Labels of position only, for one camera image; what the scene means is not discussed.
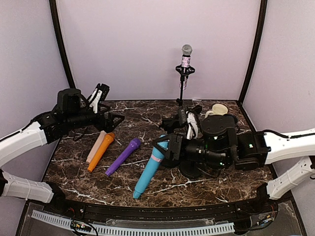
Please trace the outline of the light blue microphone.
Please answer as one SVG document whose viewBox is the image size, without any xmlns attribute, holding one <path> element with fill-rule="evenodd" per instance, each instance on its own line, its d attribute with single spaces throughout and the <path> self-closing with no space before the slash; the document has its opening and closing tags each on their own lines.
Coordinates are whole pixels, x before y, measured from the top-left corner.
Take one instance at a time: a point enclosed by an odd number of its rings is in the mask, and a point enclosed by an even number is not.
<svg viewBox="0 0 315 236">
<path fill-rule="evenodd" d="M 145 192 L 163 159 L 164 154 L 162 154 L 156 147 L 153 147 L 150 159 L 135 186 L 133 193 L 134 199 L 138 199 Z"/>
</svg>

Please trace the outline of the purple microphone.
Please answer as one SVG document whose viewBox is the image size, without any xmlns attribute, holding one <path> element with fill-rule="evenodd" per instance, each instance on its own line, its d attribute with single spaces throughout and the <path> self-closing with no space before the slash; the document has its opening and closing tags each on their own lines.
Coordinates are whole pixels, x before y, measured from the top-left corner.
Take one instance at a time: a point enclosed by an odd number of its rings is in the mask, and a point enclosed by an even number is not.
<svg viewBox="0 0 315 236">
<path fill-rule="evenodd" d="M 124 161 L 141 145 L 141 141 L 138 138 L 132 139 L 124 151 L 116 158 L 116 160 L 106 170 L 105 174 L 111 176 L 123 163 Z"/>
</svg>

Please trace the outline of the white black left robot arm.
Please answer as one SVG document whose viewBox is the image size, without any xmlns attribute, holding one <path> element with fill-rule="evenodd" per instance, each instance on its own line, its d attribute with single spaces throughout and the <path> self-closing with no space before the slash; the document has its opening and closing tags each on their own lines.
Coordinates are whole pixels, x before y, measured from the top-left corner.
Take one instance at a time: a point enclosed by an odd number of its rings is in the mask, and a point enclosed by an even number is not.
<svg viewBox="0 0 315 236">
<path fill-rule="evenodd" d="M 1 138 L 1 166 L 29 150 L 62 138 L 71 130 L 92 125 L 98 131 L 114 131 L 125 117 L 111 113 L 110 107 L 102 104 L 108 92 L 105 84 L 98 84 L 88 98 L 76 88 L 59 91 L 51 111 L 37 115 L 25 127 Z M 60 196 L 63 192 L 54 183 L 33 181 L 5 171 L 0 172 L 0 195 L 50 203 L 58 214 L 69 211 L 69 202 Z"/>
</svg>

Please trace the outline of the pink microphone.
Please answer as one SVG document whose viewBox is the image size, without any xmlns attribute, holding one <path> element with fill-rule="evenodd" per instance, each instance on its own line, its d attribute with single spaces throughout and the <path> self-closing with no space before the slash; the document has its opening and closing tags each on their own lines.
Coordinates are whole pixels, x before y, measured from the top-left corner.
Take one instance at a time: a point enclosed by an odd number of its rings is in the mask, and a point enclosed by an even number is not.
<svg viewBox="0 0 315 236">
<path fill-rule="evenodd" d="M 100 145 L 102 144 L 104 137 L 106 135 L 105 131 L 101 131 L 100 135 L 98 136 L 96 142 L 94 143 L 92 149 L 90 150 L 88 157 L 86 159 L 86 162 L 90 163 L 92 161 L 92 159 L 94 158 L 96 152 L 98 151 Z"/>
</svg>

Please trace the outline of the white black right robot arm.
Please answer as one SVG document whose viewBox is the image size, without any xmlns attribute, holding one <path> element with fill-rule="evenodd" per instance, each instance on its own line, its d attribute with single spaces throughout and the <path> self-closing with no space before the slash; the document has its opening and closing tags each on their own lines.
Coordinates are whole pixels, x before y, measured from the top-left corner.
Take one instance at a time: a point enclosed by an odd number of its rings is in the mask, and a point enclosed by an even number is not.
<svg viewBox="0 0 315 236">
<path fill-rule="evenodd" d="M 281 134 L 273 130 L 237 134 L 232 116 L 212 115 L 200 123 L 201 138 L 188 139 L 171 133 L 153 140 L 153 146 L 167 160 L 168 166 L 180 166 L 189 179 L 201 176 L 197 165 L 212 169 L 234 165 L 236 170 L 255 170 L 281 160 L 300 160 L 278 178 L 258 187 L 251 203 L 255 213 L 262 213 L 270 200 L 281 198 L 287 191 L 315 174 L 315 130 Z"/>
</svg>

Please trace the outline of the black tripod microphone stand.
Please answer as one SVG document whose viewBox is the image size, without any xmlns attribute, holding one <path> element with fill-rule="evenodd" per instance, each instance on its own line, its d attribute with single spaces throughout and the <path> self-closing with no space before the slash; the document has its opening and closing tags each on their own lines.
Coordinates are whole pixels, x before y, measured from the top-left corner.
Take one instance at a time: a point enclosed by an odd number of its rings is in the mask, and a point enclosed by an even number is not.
<svg viewBox="0 0 315 236">
<path fill-rule="evenodd" d="M 178 65 L 175 67 L 176 71 L 180 73 L 180 79 L 181 79 L 181 65 Z M 188 71 L 188 77 L 190 74 L 194 73 L 195 69 L 190 66 L 189 71 Z M 183 85 L 183 81 L 180 80 L 180 97 L 176 100 L 178 105 L 179 105 L 179 114 L 185 114 L 185 108 L 183 107 L 183 91 L 184 89 L 181 88 L 181 85 Z"/>
</svg>

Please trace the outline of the glitter silver microphone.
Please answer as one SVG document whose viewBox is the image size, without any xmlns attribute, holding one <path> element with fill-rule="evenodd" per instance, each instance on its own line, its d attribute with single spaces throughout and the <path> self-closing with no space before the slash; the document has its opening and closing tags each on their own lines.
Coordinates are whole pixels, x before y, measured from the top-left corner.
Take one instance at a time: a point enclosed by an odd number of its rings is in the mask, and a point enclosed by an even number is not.
<svg viewBox="0 0 315 236">
<path fill-rule="evenodd" d="M 185 44 L 182 47 L 182 61 L 181 61 L 181 81 L 183 81 L 183 85 L 181 85 L 181 88 L 184 90 L 187 88 L 187 83 L 188 83 L 188 71 L 190 68 L 190 59 L 191 59 L 191 54 L 192 54 L 192 46 L 189 44 Z"/>
</svg>

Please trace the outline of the orange microphone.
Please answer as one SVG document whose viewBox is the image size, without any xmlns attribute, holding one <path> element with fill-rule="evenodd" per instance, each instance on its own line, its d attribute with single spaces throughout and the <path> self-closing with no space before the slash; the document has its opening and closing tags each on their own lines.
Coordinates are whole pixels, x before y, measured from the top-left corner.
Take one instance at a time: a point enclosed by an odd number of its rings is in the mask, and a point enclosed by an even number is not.
<svg viewBox="0 0 315 236">
<path fill-rule="evenodd" d="M 102 144 L 100 145 L 98 151 L 96 152 L 94 158 L 92 159 L 92 161 L 89 163 L 88 166 L 88 171 L 92 172 L 95 167 L 97 166 L 97 164 L 99 163 L 99 161 L 101 160 L 103 154 L 106 152 L 106 150 L 108 149 L 109 145 L 114 141 L 115 139 L 115 134 L 114 133 L 106 133 L 104 140 L 102 142 Z"/>
</svg>

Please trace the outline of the black round-base stand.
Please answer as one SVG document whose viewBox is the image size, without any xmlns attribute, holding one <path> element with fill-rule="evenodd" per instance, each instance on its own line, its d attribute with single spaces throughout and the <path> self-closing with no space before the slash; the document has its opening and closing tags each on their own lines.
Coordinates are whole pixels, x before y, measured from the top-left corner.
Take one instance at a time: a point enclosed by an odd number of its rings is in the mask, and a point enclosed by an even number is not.
<svg viewBox="0 0 315 236">
<path fill-rule="evenodd" d="M 201 105 L 196 105 L 192 108 L 186 107 L 186 113 L 192 112 L 194 114 L 199 115 L 202 112 L 202 106 Z"/>
<path fill-rule="evenodd" d="M 188 179 L 197 179 L 202 175 L 208 175 L 205 165 L 201 162 L 183 161 L 179 165 L 179 170 Z"/>
<path fill-rule="evenodd" d="M 162 128 L 167 134 L 173 133 L 175 129 L 182 129 L 187 127 L 187 123 L 180 124 L 179 118 L 175 115 L 172 118 L 163 118 L 161 123 L 158 125 L 159 128 Z M 163 159 L 161 165 L 166 168 L 175 168 L 180 164 L 179 160 L 168 160 Z"/>
</svg>

